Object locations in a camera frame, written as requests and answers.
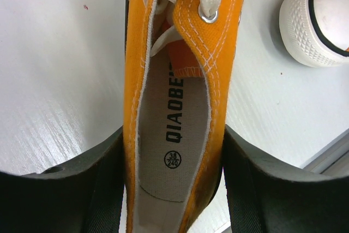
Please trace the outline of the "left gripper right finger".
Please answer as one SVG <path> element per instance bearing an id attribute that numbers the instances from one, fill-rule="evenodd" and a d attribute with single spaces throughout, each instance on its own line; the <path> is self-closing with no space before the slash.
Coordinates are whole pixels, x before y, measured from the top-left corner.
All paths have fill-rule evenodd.
<path id="1" fill-rule="evenodd" d="M 348 177 L 306 171 L 225 129 L 222 162 L 233 232 L 348 232 Z"/>

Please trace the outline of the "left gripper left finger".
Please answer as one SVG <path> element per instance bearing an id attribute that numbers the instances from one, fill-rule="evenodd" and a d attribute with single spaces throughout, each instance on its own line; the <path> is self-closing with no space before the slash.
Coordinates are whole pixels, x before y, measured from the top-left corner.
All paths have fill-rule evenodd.
<path id="1" fill-rule="evenodd" d="M 44 172 L 1 172 L 1 232 L 118 232 L 123 135 Z"/>

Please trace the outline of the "orange canvas sneaker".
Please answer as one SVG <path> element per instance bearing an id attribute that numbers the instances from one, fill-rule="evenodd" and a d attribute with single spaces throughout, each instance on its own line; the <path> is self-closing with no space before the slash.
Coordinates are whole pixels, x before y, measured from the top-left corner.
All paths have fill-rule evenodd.
<path id="1" fill-rule="evenodd" d="M 128 0 L 127 232 L 187 232 L 221 179 L 244 0 Z"/>
<path id="2" fill-rule="evenodd" d="M 297 62 L 314 68 L 348 63 L 348 0 L 284 0 L 279 28 Z"/>

